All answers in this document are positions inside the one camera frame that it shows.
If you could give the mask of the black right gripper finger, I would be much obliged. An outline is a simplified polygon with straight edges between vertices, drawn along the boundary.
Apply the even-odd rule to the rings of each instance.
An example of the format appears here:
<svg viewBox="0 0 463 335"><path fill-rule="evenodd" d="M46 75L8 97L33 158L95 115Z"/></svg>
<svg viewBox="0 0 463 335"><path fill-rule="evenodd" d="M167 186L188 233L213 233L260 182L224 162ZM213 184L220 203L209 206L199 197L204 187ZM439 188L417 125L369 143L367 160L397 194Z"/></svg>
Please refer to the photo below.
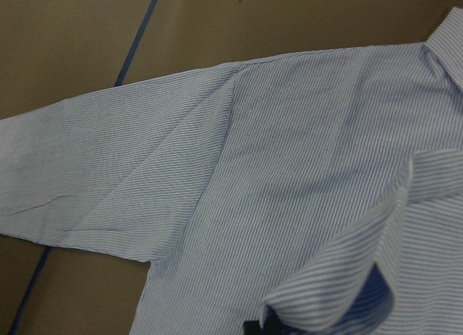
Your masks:
<svg viewBox="0 0 463 335"><path fill-rule="evenodd" d="M261 335L259 321L244 321L242 327L244 335Z"/></svg>

